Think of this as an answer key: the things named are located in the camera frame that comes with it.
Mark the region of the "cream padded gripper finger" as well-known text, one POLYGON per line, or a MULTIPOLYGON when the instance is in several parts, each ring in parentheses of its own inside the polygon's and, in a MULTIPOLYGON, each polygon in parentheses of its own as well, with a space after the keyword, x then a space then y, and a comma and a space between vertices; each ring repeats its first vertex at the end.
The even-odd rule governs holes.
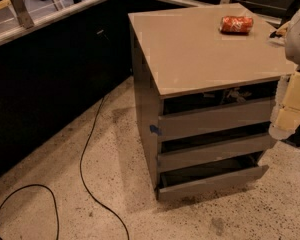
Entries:
POLYGON ((285 140, 293 135, 300 126, 300 111, 274 107, 271 117, 269 134, 276 140, 285 140))

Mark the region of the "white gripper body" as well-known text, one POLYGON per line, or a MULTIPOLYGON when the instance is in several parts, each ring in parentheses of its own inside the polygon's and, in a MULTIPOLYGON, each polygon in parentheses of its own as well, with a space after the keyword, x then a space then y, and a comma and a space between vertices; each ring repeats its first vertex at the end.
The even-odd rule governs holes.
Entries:
POLYGON ((300 113, 300 72, 294 72, 290 77, 283 76, 277 87, 280 109, 300 113))

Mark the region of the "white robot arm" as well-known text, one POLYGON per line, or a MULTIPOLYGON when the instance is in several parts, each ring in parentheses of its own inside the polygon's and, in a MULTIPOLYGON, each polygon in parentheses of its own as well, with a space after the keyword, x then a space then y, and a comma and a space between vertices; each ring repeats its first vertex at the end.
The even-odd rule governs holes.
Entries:
POLYGON ((291 76, 282 76, 278 81, 270 117, 269 134, 276 140, 285 140, 300 126, 300 9, 276 34, 284 36, 286 59, 297 65, 291 76))

